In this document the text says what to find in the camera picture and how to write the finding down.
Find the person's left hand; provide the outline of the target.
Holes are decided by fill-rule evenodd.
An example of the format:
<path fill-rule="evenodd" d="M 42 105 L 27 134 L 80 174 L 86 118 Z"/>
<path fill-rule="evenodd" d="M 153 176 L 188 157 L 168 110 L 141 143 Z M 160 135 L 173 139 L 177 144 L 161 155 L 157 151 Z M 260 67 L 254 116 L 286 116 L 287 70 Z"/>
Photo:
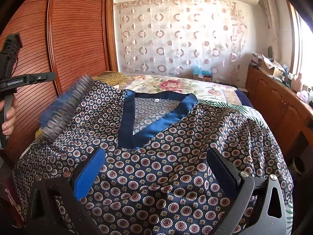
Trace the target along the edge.
<path fill-rule="evenodd" d="M 2 125 L 3 134 L 5 136 L 10 136 L 14 130 L 14 123 L 16 121 L 16 109 L 18 107 L 18 101 L 16 97 L 13 98 L 12 106 L 10 110 L 6 113 L 6 122 Z"/>

